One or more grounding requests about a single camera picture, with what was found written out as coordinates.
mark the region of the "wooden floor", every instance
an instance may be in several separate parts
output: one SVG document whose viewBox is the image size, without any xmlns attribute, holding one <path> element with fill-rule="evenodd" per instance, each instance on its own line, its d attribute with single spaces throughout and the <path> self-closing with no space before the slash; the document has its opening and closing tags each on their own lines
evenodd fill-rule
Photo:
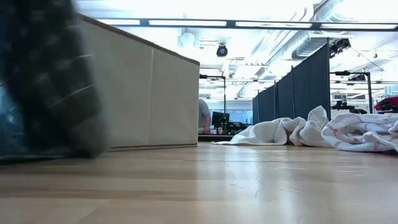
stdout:
<svg viewBox="0 0 398 224">
<path fill-rule="evenodd" d="M 394 223 L 398 156 L 312 147 L 109 152 L 0 167 L 0 223 Z"/>
</svg>

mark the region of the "person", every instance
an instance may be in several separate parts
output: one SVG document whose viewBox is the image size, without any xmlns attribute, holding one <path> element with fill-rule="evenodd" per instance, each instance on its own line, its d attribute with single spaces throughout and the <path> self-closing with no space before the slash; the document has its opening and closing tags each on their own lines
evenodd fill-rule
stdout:
<svg viewBox="0 0 398 224">
<path fill-rule="evenodd" d="M 198 134 L 210 134 L 210 121 L 209 107 L 203 99 L 199 99 Z"/>
</svg>

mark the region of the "white cloth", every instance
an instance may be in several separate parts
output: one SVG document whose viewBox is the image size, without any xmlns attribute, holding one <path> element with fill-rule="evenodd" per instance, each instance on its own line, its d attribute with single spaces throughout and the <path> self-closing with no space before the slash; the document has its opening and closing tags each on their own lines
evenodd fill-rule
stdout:
<svg viewBox="0 0 398 224">
<path fill-rule="evenodd" d="M 229 145 L 335 147 L 343 151 L 398 151 L 398 114 L 340 114 L 328 123 L 321 106 L 303 118 L 279 118 L 258 123 L 235 135 Z"/>
<path fill-rule="evenodd" d="M 321 131 L 328 122 L 325 109 L 319 106 L 308 114 L 308 121 L 303 118 L 266 121 L 248 127 L 229 142 L 214 144 L 283 145 L 289 139 L 296 146 L 331 147 L 321 137 Z"/>
</svg>

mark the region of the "ceiling light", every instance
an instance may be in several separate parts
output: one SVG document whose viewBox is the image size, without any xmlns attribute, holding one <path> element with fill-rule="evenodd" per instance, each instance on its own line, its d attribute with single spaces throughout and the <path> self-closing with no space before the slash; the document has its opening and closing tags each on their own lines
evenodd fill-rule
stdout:
<svg viewBox="0 0 398 224">
<path fill-rule="evenodd" d="M 107 25 L 139 25 L 140 22 L 137 19 L 98 19 L 98 21 Z"/>
<path fill-rule="evenodd" d="M 311 23 L 295 22 L 236 22 L 240 27 L 283 27 L 283 28 L 310 28 Z"/>
<path fill-rule="evenodd" d="M 395 29 L 397 24 L 322 24 L 321 29 Z"/>
<path fill-rule="evenodd" d="M 152 26 L 226 26 L 225 21 L 151 20 Z"/>
</svg>

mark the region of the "security camera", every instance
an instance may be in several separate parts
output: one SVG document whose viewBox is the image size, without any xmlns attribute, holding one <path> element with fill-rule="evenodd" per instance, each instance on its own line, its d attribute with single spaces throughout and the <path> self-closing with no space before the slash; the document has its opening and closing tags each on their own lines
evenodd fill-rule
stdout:
<svg viewBox="0 0 398 224">
<path fill-rule="evenodd" d="M 220 44 L 217 49 L 217 56 L 225 57 L 226 55 L 228 55 L 228 49 L 225 47 L 224 44 Z"/>
</svg>

